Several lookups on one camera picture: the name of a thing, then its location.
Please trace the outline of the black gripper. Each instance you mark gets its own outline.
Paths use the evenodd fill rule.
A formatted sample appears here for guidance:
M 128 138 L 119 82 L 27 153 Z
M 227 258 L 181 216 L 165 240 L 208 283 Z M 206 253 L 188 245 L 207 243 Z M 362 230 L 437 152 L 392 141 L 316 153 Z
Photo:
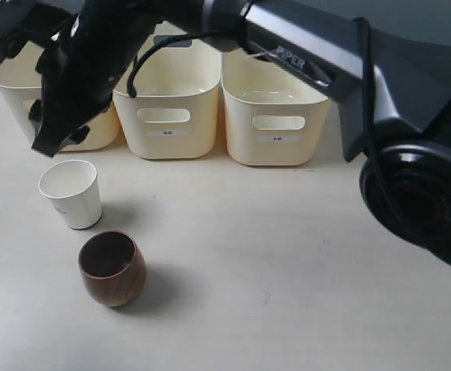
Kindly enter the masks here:
M 86 140 L 157 22 L 151 1 L 84 2 L 37 62 L 42 90 L 30 107 L 32 150 L 53 158 Z

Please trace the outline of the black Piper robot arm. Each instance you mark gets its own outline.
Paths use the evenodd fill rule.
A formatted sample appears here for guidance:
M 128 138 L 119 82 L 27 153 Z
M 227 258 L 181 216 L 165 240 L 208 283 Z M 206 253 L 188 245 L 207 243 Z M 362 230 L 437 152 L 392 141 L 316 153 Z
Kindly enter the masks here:
M 121 79 L 134 97 L 141 46 L 157 24 L 241 49 L 338 106 L 345 160 L 365 155 L 360 190 L 390 232 L 451 265 L 451 46 L 421 43 L 293 1 L 87 1 L 72 15 L 44 5 L 36 64 L 41 97 L 32 148 L 52 157 L 87 136 Z

